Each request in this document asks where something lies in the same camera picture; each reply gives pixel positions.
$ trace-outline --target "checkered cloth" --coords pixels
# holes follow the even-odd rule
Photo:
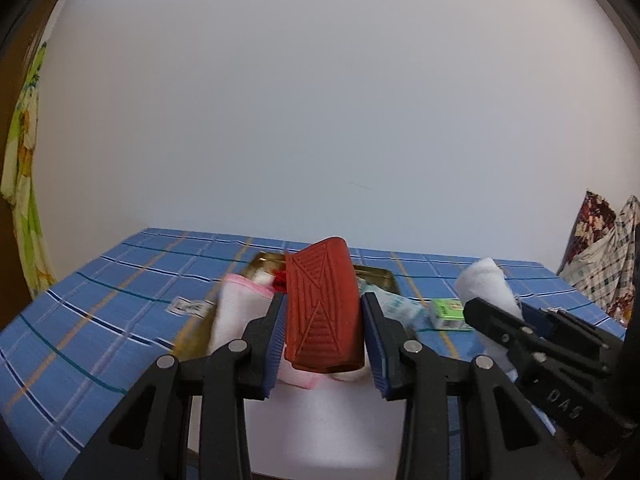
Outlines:
[[[64,476],[144,370],[189,333],[196,318],[167,312],[174,298],[211,299],[224,274],[238,272],[258,252],[306,245],[146,229],[40,295],[0,333],[0,409],[45,480]],[[455,297],[456,277],[476,260],[350,251],[355,264],[391,270],[401,293],[422,303]],[[532,306],[561,306],[623,336],[618,323],[540,264],[497,263]],[[445,356],[470,360],[482,351],[474,332],[436,332],[428,322],[418,338]]]

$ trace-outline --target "green box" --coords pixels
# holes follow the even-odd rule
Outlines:
[[[464,308],[455,298],[430,300],[429,316],[436,330],[471,330],[465,322]]]

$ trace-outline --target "metal screw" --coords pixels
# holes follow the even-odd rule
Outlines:
[[[175,357],[172,355],[161,355],[156,359],[158,368],[171,368],[175,363]]]
[[[248,344],[244,339],[234,339],[228,347],[232,352],[242,352],[248,347]]]
[[[402,348],[404,348],[407,352],[417,354],[420,350],[422,350],[422,343],[420,343],[420,341],[416,341],[415,339],[409,339],[409,341],[404,342]]]
[[[488,355],[479,355],[476,357],[476,366],[483,370],[490,370],[494,366],[494,360]]]

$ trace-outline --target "yellow floral curtain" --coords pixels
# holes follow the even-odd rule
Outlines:
[[[56,280],[42,239],[31,163],[38,126],[38,80],[47,43],[40,46],[15,105],[4,153],[0,193],[11,205],[22,271],[35,298]]]

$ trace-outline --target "red object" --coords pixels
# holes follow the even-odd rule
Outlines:
[[[298,370],[328,374],[364,366],[356,273],[347,244],[327,238],[286,255],[284,357]]]
[[[569,240],[566,262],[573,259],[613,229],[616,212],[609,202],[599,194],[587,190],[578,216],[575,219],[574,232]]]
[[[271,284],[273,290],[276,292],[287,292],[287,271],[286,270],[276,270],[274,275],[273,283]]]

